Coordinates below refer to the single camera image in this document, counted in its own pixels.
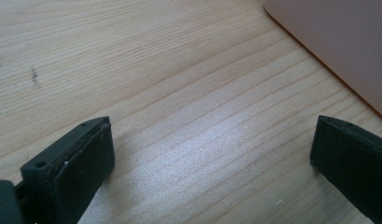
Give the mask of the pink storage box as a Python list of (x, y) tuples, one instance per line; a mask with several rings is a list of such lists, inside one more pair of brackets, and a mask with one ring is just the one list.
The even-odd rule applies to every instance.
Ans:
[(382, 115), (382, 0), (265, 0), (264, 7)]

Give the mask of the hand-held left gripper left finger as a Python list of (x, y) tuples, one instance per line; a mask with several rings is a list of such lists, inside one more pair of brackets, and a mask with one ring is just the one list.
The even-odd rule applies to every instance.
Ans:
[(110, 119), (79, 124), (21, 167), (27, 222), (77, 224), (114, 166)]

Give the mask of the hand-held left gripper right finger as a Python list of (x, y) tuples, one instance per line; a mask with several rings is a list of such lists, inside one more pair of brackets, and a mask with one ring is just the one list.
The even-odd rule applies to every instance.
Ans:
[(310, 162), (360, 212), (382, 224), (382, 138), (350, 122), (320, 116)]

